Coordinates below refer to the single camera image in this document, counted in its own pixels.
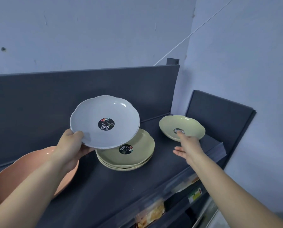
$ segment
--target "peach plate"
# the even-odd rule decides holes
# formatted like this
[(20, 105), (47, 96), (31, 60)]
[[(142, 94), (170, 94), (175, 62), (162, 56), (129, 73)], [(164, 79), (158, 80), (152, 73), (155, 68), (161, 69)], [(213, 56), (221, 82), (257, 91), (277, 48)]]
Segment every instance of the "peach plate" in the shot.
[[(0, 204), (17, 188), (38, 167), (47, 161), (56, 146), (50, 146), (44, 149), (36, 150), (28, 153), (13, 164), (0, 172)], [(68, 172), (60, 182), (54, 197), (56, 197), (73, 179), (77, 169), (76, 167)]]

